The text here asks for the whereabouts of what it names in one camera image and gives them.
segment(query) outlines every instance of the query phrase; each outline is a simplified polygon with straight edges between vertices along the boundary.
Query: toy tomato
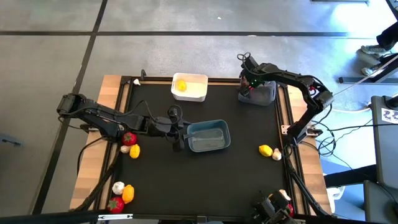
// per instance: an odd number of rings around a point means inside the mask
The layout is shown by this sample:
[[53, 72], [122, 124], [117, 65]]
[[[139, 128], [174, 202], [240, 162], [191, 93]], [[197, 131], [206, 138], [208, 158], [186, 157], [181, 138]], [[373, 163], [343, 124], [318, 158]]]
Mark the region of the toy tomato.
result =
[[124, 202], [121, 197], [113, 197], [113, 198], [111, 198], [111, 200], [109, 200], [108, 210], [112, 214], [122, 213], [123, 208], [124, 208]]
[[290, 215], [290, 217], [293, 218], [293, 215], [294, 215], [293, 206], [291, 204], [287, 204], [287, 206], [289, 207], [289, 210], [290, 210], [289, 215]]
[[123, 134], [122, 142], [125, 146], [132, 146], [137, 143], [137, 136], [131, 132]]

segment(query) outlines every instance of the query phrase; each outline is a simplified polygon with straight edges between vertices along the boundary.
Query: garlic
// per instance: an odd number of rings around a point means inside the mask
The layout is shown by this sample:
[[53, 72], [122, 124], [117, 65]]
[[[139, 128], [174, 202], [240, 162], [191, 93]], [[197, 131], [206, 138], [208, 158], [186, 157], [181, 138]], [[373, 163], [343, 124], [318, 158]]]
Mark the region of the garlic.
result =
[[120, 151], [123, 153], [129, 153], [131, 146], [121, 146]]
[[279, 192], [285, 197], [286, 200], [290, 201], [292, 200], [286, 193], [286, 190], [280, 189]]
[[139, 83], [139, 80], [138, 79], [135, 79], [134, 81], [132, 81], [133, 82], [133, 84], [135, 84], [135, 85], [141, 85], [140, 83]]
[[123, 182], [119, 181], [119, 182], [116, 182], [116, 183], [113, 184], [112, 191], [113, 191], [114, 194], [116, 194], [116, 195], [123, 194], [123, 189], [124, 189], [124, 183]]
[[272, 158], [276, 161], [279, 161], [282, 158], [282, 153], [279, 152], [278, 148], [275, 148]]

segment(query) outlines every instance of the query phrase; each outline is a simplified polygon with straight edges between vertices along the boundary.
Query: shoe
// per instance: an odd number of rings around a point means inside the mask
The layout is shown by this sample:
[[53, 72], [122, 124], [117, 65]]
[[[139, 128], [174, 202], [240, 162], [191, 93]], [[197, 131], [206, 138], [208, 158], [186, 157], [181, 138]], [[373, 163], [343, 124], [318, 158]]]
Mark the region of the shoe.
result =
[[377, 65], [373, 65], [371, 67], [365, 67], [361, 69], [361, 72], [363, 75], [366, 76], [370, 76], [370, 75], [377, 75], [377, 74], [373, 74], [377, 69], [379, 69], [381, 67], [381, 63], [377, 64]]
[[376, 54], [378, 56], [383, 56], [384, 54], [389, 52], [389, 50], [386, 50], [379, 45], [361, 46], [361, 50], [366, 54]]

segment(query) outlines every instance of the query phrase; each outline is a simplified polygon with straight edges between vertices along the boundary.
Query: yellow lemon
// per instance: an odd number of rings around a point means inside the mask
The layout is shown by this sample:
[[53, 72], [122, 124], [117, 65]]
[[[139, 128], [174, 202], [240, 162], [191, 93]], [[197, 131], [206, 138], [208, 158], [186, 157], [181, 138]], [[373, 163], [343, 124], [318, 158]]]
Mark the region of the yellow lemon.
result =
[[261, 153], [261, 155], [269, 157], [269, 156], [272, 156], [272, 153], [274, 151], [268, 145], [262, 145], [262, 146], [259, 146], [259, 152]]
[[129, 203], [134, 198], [134, 187], [127, 185], [123, 189], [122, 199], [124, 203]]
[[137, 159], [140, 153], [140, 148], [138, 144], [135, 144], [133, 146], [131, 146], [130, 149], [130, 157], [132, 157], [133, 159]]
[[185, 91], [185, 90], [187, 90], [187, 83], [185, 83], [184, 80], [179, 80], [179, 81], [177, 82], [177, 89], [180, 90], [180, 91]]

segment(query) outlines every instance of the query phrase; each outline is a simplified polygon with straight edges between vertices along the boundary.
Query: black table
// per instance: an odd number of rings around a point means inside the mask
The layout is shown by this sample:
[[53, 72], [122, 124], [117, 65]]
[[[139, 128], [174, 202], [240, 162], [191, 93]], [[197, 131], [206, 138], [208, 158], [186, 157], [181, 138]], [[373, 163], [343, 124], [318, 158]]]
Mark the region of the black table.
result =
[[[188, 148], [173, 152], [164, 138], [139, 136], [140, 158], [121, 155], [121, 167], [114, 176], [136, 191], [124, 213], [137, 218], [206, 215], [219, 221], [242, 220], [250, 214], [250, 202], [259, 191], [268, 195], [288, 188], [283, 160], [273, 161], [258, 152], [262, 144], [281, 148], [275, 102], [264, 107], [239, 102], [237, 97], [236, 85], [209, 85], [202, 103], [174, 100], [170, 85], [134, 86], [129, 110], [146, 100], [154, 116], [165, 116], [170, 105], [178, 104], [189, 122], [223, 119], [231, 145], [214, 152]], [[146, 114], [145, 106], [136, 113]]]

